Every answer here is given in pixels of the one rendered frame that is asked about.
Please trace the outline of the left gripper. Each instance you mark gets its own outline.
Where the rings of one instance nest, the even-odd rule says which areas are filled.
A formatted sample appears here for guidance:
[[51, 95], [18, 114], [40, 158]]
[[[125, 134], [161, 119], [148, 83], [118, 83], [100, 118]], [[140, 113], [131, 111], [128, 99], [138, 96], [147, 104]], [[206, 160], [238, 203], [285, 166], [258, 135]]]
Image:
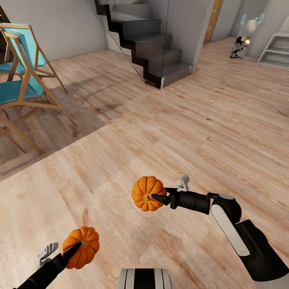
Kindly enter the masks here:
[[51, 261], [45, 263], [35, 273], [33, 273], [28, 280], [30, 279], [35, 284], [36, 289], [46, 289], [55, 280], [57, 275], [67, 267], [67, 264], [69, 263], [68, 261], [79, 249], [81, 244], [82, 243], [79, 242], [65, 252], [64, 258], [62, 254], [59, 253]]

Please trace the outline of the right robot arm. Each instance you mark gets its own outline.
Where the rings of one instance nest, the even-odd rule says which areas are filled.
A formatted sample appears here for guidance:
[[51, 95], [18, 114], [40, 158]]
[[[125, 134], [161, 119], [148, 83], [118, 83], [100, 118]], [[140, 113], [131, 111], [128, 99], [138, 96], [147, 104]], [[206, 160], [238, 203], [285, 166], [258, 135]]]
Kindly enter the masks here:
[[289, 268], [268, 243], [266, 236], [249, 220], [240, 222], [242, 208], [232, 196], [189, 191], [188, 175], [176, 181], [179, 188], [167, 188], [169, 196], [151, 197], [170, 208], [177, 206], [209, 215], [211, 213], [242, 260], [257, 289], [289, 289]]

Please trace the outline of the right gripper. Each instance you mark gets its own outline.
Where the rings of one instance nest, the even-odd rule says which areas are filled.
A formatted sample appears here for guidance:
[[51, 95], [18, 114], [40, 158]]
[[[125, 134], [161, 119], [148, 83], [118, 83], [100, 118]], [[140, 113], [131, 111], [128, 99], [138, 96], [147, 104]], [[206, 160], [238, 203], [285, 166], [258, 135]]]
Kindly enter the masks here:
[[164, 205], [170, 204], [170, 208], [176, 209], [177, 206], [196, 211], [195, 200], [197, 193], [192, 191], [177, 191], [177, 188], [167, 188], [169, 196], [151, 194], [151, 197]]

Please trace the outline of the pumpkin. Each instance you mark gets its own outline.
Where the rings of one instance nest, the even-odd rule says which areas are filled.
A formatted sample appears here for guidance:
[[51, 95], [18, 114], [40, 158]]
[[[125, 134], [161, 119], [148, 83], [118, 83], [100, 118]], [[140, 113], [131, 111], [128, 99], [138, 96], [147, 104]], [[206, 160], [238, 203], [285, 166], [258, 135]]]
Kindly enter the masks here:
[[68, 261], [69, 263], [67, 264], [67, 269], [81, 269], [85, 265], [91, 263], [100, 247], [99, 234], [95, 232], [95, 228], [88, 228], [83, 226], [79, 229], [73, 230], [69, 234], [68, 239], [64, 241], [62, 245], [63, 258], [64, 253], [74, 247], [79, 242], [81, 242], [82, 244]]
[[143, 176], [134, 183], [131, 196], [135, 205], [141, 208], [142, 211], [156, 211], [163, 206], [161, 202], [153, 199], [151, 194], [167, 196], [167, 191], [159, 179], [156, 179], [154, 176]]

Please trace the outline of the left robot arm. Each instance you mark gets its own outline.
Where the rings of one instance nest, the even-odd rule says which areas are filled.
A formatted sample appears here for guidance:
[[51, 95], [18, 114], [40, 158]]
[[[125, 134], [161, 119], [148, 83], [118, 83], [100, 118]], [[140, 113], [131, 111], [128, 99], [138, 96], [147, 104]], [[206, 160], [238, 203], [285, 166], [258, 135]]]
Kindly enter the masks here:
[[53, 259], [48, 258], [53, 252], [58, 249], [58, 242], [46, 245], [37, 255], [35, 269], [33, 273], [21, 286], [17, 289], [46, 289], [61, 273], [69, 263], [68, 261], [81, 246], [81, 242], [64, 253], [64, 258], [61, 253]]

